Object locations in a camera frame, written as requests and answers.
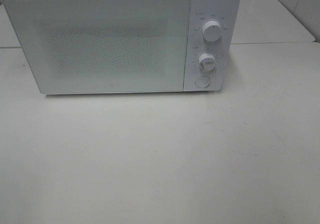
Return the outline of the round door release button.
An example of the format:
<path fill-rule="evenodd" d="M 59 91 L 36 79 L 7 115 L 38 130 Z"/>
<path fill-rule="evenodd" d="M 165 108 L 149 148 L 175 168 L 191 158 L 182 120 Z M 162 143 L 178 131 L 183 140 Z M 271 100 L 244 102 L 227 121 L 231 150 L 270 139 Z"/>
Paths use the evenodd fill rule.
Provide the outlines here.
<path fill-rule="evenodd" d="M 198 88 L 207 88 L 211 83 L 211 80 L 207 76 L 200 76 L 196 79 L 195 85 Z"/>

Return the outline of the white microwave knob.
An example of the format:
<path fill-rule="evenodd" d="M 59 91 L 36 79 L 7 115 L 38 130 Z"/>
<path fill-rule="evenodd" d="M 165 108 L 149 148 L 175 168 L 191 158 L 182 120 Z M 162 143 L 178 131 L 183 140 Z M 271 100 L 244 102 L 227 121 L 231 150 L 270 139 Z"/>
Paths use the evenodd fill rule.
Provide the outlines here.
<path fill-rule="evenodd" d="M 222 36 L 222 25 L 218 20 L 209 20 L 201 28 L 203 38 L 208 42 L 215 42 Z"/>
<path fill-rule="evenodd" d="M 201 54 L 198 59 L 199 68 L 204 72 L 212 71 L 217 65 L 215 56 L 210 53 Z"/>

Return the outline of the white microwave door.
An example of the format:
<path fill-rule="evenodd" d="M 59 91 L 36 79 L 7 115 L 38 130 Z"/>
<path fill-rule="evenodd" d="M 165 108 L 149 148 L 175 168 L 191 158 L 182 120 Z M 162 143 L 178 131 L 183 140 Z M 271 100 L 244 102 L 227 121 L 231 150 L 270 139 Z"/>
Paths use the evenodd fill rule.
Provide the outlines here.
<path fill-rule="evenodd" d="M 183 89 L 190 0 L 4 0 L 44 94 Z"/>

